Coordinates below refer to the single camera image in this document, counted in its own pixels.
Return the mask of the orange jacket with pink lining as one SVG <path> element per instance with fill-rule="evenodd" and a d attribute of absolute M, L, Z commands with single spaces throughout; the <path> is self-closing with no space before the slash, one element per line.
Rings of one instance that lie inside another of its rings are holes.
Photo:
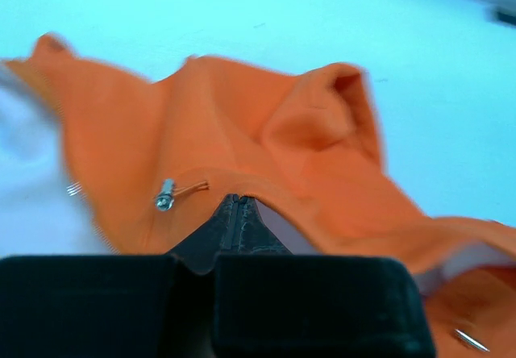
<path fill-rule="evenodd" d="M 214 56 L 157 82 L 51 35 L 1 63 L 1 242 L 10 256 L 158 256 L 230 195 L 290 255 L 400 262 L 433 357 L 515 354 L 515 230 L 424 214 L 385 174 L 363 73 L 299 76 Z"/>

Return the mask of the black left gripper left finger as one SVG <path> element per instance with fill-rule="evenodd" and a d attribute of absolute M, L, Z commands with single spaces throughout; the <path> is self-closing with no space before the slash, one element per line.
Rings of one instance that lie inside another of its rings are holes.
<path fill-rule="evenodd" d="M 158 256 L 10 256 L 4 357 L 232 357 L 215 322 L 214 258 L 186 240 Z"/>

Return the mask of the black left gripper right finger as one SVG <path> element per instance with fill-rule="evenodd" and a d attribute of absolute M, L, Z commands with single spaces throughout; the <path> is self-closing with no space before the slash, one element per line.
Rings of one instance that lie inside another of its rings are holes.
<path fill-rule="evenodd" d="M 400 262 L 290 255 L 254 201 L 227 196 L 202 225 L 219 357 L 433 357 L 422 300 Z"/>

